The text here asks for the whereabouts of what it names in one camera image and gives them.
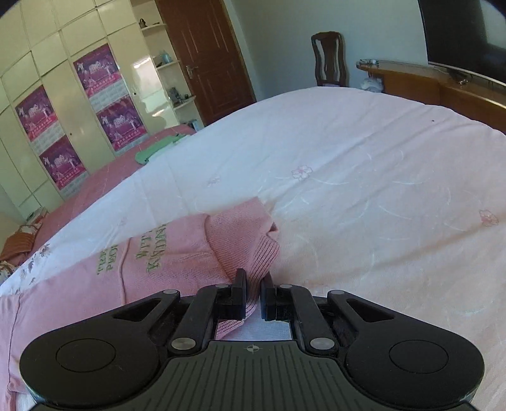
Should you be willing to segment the pink knit sweater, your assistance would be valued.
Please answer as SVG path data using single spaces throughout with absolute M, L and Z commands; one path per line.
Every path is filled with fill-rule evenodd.
M 58 256 L 45 245 L 1 286 L 1 408 L 14 410 L 28 390 L 19 371 L 22 351 L 48 331 L 141 300 L 164 289 L 194 295 L 233 282 L 237 270 L 252 288 L 275 262 L 279 229 L 258 198 L 215 215 L 173 220 L 112 245 L 65 269 L 44 264 Z

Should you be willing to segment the dark wooden chair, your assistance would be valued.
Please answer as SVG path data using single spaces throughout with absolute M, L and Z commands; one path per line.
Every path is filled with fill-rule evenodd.
M 344 37 L 338 32 L 320 32 L 311 36 L 318 87 L 347 87 Z

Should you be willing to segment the brown wooden door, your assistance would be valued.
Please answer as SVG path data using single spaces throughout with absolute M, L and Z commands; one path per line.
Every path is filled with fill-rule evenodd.
M 256 101 L 225 5 L 160 0 L 157 7 L 205 125 Z

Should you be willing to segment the white floral quilt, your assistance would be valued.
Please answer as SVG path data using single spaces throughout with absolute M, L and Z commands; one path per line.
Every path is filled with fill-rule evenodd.
M 171 220 L 260 199 L 281 283 L 344 289 L 465 336 L 475 396 L 505 407 L 505 135 L 439 106 L 314 87 L 266 99 L 176 145 L 52 236 L 14 295 Z

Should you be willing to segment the pink checked bed sheet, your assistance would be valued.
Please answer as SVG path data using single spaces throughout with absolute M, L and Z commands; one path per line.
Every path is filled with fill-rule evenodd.
M 192 135 L 195 134 L 195 130 L 187 125 L 164 129 L 148 137 L 141 144 L 136 145 L 120 157 L 114 159 L 111 163 L 94 172 L 94 174 L 91 174 L 84 181 L 82 188 L 75 196 L 66 200 L 57 210 L 50 212 L 44 218 L 29 256 L 32 256 L 72 219 L 83 213 L 95 201 L 106 195 L 115 186 L 118 186 L 123 180 L 140 169 L 141 165 L 136 163 L 135 154 L 147 149 L 150 145 L 165 137 L 176 136 L 177 134 Z

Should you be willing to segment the white patterned pillow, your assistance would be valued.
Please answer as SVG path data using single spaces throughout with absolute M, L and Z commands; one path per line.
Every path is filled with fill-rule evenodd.
M 0 262 L 0 284 L 3 284 L 6 280 L 8 280 L 11 275 L 18 269 L 17 266 L 12 265 L 8 261 Z

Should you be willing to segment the purple calendar poster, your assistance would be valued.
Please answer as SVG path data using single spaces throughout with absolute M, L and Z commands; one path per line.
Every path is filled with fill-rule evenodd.
M 77 155 L 67 135 L 62 136 L 44 152 L 40 160 L 56 187 L 62 191 L 86 172 L 86 168 Z
M 34 142 L 58 119 L 43 86 L 17 104 L 15 111 L 30 142 Z
M 139 140 L 144 140 L 148 136 L 130 96 L 119 98 L 99 111 L 97 117 L 116 154 L 128 151 Z
M 74 68 L 88 98 L 122 79 L 108 44 L 74 61 Z

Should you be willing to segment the cream wardrobe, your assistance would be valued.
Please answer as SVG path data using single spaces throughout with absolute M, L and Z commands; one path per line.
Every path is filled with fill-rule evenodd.
M 74 61 L 105 44 L 122 79 L 88 98 Z M 40 86 L 58 119 L 30 142 L 15 107 Z M 39 208 L 57 209 L 91 174 L 127 152 L 113 151 L 97 117 L 124 96 L 131 97 L 147 138 L 181 125 L 131 2 L 2 2 L 1 187 L 24 218 Z M 64 135 L 86 172 L 60 191 L 39 154 Z

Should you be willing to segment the wooden tv cabinet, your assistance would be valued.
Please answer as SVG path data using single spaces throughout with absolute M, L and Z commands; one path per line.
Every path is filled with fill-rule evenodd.
M 356 67 L 380 79 L 389 95 L 446 107 L 505 131 L 505 89 L 499 85 L 479 80 L 462 85 L 446 72 L 416 64 L 380 61 L 377 65 L 357 63 Z

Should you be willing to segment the black television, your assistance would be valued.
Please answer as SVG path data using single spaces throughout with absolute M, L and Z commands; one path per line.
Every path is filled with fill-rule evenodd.
M 418 2 L 428 63 L 505 84 L 505 2 Z

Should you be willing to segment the orange striped pillow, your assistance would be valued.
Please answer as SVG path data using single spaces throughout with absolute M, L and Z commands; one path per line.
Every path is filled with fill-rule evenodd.
M 34 248 L 35 238 L 39 228 L 35 225 L 22 225 L 4 243 L 1 261 L 9 262 L 13 266 L 20 266 Z

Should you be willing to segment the green folded garment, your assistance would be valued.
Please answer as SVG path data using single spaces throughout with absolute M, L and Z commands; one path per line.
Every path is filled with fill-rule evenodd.
M 174 136 L 166 136 L 163 139 L 154 142 L 152 145 L 135 154 L 135 162 L 140 165 L 147 164 L 148 161 L 150 160 L 150 157 L 153 157 L 153 155 L 156 154 L 158 151 L 164 149 L 169 145 L 175 144 L 182 138 L 183 134 L 176 134 Z

